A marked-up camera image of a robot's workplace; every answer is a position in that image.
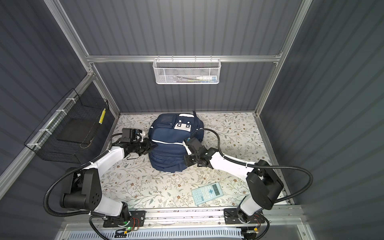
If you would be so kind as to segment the navy blue student backpack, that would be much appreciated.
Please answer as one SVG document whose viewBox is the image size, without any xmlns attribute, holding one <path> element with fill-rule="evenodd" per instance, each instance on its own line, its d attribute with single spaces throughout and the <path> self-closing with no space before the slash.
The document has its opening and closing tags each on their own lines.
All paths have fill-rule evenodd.
<svg viewBox="0 0 384 240">
<path fill-rule="evenodd" d="M 195 138 L 202 141 L 204 123 L 196 112 L 161 114 L 152 123 L 148 137 L 155 145 L 149 153 L 149 160 L 152 167 L 160 172 L 175 173 L 182 172 L 187 168 L 184 156 L 187 150 L 183 145 L 186 138 L 196 133 Z"/>
</svg>

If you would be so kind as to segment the light green calculator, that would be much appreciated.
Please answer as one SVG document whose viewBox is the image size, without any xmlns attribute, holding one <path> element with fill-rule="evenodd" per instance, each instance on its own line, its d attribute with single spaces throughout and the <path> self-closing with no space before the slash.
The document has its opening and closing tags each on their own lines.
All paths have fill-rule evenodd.
<svg viewBox="0 0 384 240">
<path fill-rule="evenodd" d="M 206 202 L 220 198 L 224 195 L 219 183 L 209 184 L 191 191 L 195 205 L 199 206 Z"/>
</svg>

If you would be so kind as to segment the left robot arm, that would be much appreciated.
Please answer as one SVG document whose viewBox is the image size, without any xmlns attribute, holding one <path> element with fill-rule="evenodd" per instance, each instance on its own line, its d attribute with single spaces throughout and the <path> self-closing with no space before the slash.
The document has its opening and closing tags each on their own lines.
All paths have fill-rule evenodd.
<svg viewBox="0 0 384 240">
<path fill-rule="evenodd" d="M 111 147 L 89 162 L 87 167 L 64 178 L 60 206 L 68 210 L 82 210 L 86 214 L 117 217 L 128 215 L 125 203 L 118 202 L 103 194 L 100 177 L 117 162 L 136 154 L 139 157 L 150 153 L 156 144 L 138 129 L 123 129 L 121 137 Z"/>
</svg>

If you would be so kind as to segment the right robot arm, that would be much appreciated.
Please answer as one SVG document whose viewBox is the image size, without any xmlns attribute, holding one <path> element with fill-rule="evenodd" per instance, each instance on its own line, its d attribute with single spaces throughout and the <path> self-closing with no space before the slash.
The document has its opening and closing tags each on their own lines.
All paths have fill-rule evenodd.
<svg viewBox="0 0 384 240">
<path fill-rule="evenodd" d="M 255 163 L 240 162 L 218 149 L 207 149 L 196 138 L 186 138 L 183 141 L 186 148 L 186 165 L 207 167 L 226 172 L 244 181 L 250 193 L 243 198 L 237 207 L 237 217 L 241 223 L 249 223 L 252 216 L 262 210 L 271 210 L 284 188 L 284 184 L 266 161 Z"/>
</svg>

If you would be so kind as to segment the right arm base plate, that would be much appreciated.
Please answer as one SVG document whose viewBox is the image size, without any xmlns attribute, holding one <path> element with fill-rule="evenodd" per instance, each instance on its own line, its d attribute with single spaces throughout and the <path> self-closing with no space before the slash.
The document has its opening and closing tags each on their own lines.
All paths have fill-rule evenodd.
<svg viewBox="0 0 384 240">
<path fill-rule="evenodd" d="M 254 224 L 260 225 L 264 224 L 265 220 L 262 218 L 260 213 L 255 213 L 252 216 L 247 216 L 246 214 L 241 214 L 241 218 L 238 214 L 237 208 L 225 208 L 224 219 L 226 225 L 236 225 L 236 224 Z"/>
</svg>

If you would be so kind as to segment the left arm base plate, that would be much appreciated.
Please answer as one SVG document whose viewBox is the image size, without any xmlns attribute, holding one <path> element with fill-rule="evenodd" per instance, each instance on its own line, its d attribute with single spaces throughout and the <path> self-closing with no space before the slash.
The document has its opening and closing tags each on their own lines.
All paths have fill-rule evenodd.
<svg viewBox="0 0 384 240">
<path fill-rule="evenodd" d="M 104 220 L 104 228 L 127 228 L 143 227 L 146 218 L 146 211 L 130 211 L 127 217 L 108 217 Z"/>
</svg>

